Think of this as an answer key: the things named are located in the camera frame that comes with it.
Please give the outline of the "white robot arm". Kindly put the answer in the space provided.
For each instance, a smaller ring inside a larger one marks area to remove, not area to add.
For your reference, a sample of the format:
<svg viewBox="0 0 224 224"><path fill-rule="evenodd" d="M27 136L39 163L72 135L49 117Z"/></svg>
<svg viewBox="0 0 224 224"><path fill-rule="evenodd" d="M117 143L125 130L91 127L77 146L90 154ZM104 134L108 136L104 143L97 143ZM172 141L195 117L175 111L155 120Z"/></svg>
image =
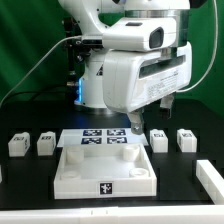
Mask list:
<svg viewBox="0 0 224 224"><path fill-rule="evenodd" d="M85 63L80 103L128 116L144 132L144 107L159 100L170 111L192 73L187 40L192 0L58 0L81 33L74 38Z"/></svg>

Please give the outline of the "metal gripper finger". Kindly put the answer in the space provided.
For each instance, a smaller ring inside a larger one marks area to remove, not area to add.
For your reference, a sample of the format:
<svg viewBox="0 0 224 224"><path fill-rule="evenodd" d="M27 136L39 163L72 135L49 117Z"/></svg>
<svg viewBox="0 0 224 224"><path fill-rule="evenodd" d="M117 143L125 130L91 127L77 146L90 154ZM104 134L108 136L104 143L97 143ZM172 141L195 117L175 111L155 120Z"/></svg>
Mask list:
<svg viewBox="0 0 224 224"><path fill-rule="evenodd" d="M128 114L133 134L142 134L144 132L144 120L140 111L133 111Z"/></svg>
<svg viewBox="0 0 224 224"><path fill-rule="evenodd" d="M169 119L171 117L174 100L174 94L169 94L161 99L159 112L162 118Z"/></svg>

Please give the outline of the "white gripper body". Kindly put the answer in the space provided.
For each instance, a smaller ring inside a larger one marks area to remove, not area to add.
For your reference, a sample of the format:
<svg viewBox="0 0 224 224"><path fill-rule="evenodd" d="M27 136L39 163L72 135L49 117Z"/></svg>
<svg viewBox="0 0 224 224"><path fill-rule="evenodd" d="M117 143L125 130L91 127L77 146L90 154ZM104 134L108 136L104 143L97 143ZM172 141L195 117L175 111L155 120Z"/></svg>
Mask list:
<svg viewBox="0 0 224 224"><path fill-rule="evenodd" d="M191 70L190 43L174 56L160 50L109 51L103 63L103 100L113 111L130 113L187 86Z"/></svg>

